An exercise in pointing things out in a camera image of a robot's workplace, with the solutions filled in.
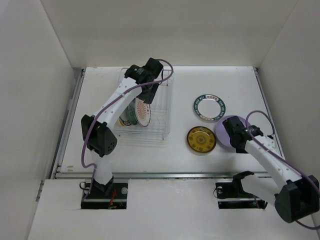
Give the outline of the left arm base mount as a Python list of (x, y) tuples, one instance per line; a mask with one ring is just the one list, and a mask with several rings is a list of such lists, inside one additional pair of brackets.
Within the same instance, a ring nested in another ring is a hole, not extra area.
[(81, 201), (80, 207), (83, 210), (125, 210), (128, 192), (128, 181), (113, 182), (106, 192), (93, 186), (89, 195)]

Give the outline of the green rim white plate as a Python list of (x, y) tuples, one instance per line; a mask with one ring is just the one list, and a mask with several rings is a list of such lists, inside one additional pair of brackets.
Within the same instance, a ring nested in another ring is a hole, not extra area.
[(194, 113), (204, 121), (216, 122), (226, 113), (224, 101), (213, 94), (202, 94), (193, 102)]

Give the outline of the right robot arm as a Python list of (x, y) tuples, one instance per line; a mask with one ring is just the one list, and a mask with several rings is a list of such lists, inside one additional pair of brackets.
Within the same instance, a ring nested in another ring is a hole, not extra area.
[(261, 198), (274, 206), (282, 220), (287, 223), (320, 210), (319, 181), (313, 176), (304, 176), (283, 160), (273, 148), (273, 139), (265, 136), (255, 125), (244, 126), (239, 117), (223, 121), (230, 144), (239, 154), (250, 154), (266, 170), (274, 185), (265, 184), (251, 171), (233, 176), (232, 193), (237, 197), (246, 194)]

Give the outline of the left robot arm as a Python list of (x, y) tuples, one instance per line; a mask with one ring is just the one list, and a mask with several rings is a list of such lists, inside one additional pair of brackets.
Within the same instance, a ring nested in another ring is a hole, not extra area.
[(113, 174), (104, 156), (109, 155), (117, 145), (112, 129), (120, 115), (135, 99), (151, 104), (159, 85), (165, 81), (158, 79), (164, 69), (165, 60), (149, 58), (144, 66), (131, 65), (124, 73), (117, 89), (106, 103), (92, 116), (81, 119), (83, 147), (81, 165), (87, 169), (93, 167), (90, 190), (100, 198), (111, 195)]

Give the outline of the orange sunburst white plate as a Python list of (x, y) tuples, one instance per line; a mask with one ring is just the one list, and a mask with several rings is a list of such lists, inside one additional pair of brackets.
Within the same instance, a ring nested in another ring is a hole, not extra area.
[(134, 111), (138, 123), (142, 127), (147, 127), (151, 121), (151, 107), (141, 99), (136, 98), (134, 101)]

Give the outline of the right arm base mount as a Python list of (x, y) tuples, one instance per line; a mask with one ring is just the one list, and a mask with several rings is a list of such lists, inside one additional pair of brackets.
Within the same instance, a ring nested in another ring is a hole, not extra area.
[(237, 193), (231, 181), (217, 181), (213, 196), (218, 200), (220, 210), (261, 209), (265, 210), (268, 203), (249, 193)]

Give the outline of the blue floral green plate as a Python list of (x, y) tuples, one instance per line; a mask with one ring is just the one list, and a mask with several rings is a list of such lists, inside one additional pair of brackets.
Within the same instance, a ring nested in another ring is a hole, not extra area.
[(127, 115), (129, 118), (129, 121), (131, 122), (132, 125), (137, 125), (138, 124), (138, 120), (136, 118), (136, 113), (135, 113), (135, 104), (134, 103), (130, 103), (127, 106)]

